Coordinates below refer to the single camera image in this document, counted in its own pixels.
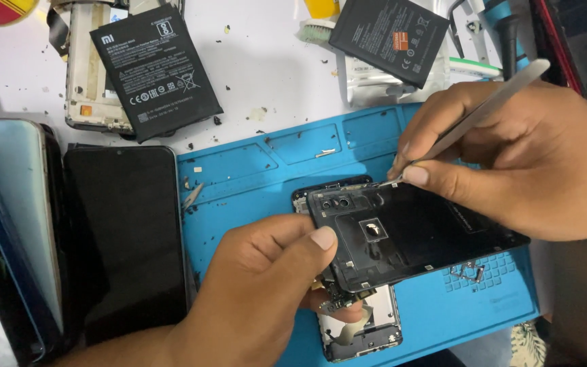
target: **yellow bottle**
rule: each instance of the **yellow bottle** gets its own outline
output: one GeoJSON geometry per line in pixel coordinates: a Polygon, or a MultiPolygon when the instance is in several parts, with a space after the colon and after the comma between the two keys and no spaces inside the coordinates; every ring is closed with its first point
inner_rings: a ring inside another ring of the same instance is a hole
{"type": "Polygon", "coordinates": [[[314,19],[329,18],[339,13],[338,0],[305,0],[305,4],[314,19]]]}

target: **orange label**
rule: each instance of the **orange label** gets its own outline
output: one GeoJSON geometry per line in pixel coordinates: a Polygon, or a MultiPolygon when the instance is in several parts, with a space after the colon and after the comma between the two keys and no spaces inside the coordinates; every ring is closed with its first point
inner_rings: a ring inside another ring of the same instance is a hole
{"type": "Polygon", "coordinates": [[[397,51],[409,50],[407,32],[393,32],[393,49],[397,51]]]}

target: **fingernail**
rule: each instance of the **fingernail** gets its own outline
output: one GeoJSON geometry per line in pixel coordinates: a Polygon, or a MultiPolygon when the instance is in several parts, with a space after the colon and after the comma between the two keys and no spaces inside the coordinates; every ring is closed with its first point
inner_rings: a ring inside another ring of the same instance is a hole
{"type": "Polygon", "coordinates": [[[407,151],[409,150],[409,142],[407,142],[407,144],[404,145],[403,148],[403,155],[406,157],[407,155],[407,151]]]}
{"type": "Polygon", "coordinates": [[[429,172],[421,167],[409,166],[403,171],[403,180],[417,186],[425,186],[429,180],[429,172]]]}
{"type": "Polygon", "coordinates": [[[337,234],[328,226],[321,227],[309,236],[312,240],[323,249],[323,251],[332,247],[337,240],[337,234]]]}

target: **metal bracket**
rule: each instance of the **metal bracket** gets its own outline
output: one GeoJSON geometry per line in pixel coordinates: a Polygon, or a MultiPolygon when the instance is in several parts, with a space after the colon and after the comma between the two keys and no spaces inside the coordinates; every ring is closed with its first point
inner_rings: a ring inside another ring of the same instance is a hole
{"type": "Polygon", "coordinates": [[[468,263],[461,264],[461,270],[459,272],[454,272],[454,268],[456,268],[456,266],[452,266],[450,268],[450,275],[454,275],[454,276],[459,277],[461,279],[466,279],[466,280],[474,281],[475,283],[479,283],[484,275],[484,268],[485,267],[486,267],[485,265],[477,265],[474,262],[469,261],[468,263]],[[469,277],[466,275],[466,271],[468,269],[475,270],[474,277],[469,277]]]}

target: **blue silicone mat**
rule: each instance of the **blue silicone mat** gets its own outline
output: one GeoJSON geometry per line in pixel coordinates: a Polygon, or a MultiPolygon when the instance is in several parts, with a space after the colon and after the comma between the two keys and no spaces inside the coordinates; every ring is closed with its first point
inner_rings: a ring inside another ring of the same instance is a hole
{"type": "MultiPolygon", "coordinates": [[[[194,271],[204,276],[228,229],[292,212],[296,189],[360,174],[384,180],[397,138],[419,106],[371,108],[178,156],[180,179],[188,176],[192,188],[205,182],[183,217],[194,271]],[[330,149],[336,152],[315,158],[330,149]]],[[[340,365],[397,366],[539,315],[527,247],[477,261],[486,265],[479,284],[456,279],[447,269],[397,284],[402,344],[340,365]]],[[[313,312],[298,311],[277,365],[331,365],[313,312]]]]}

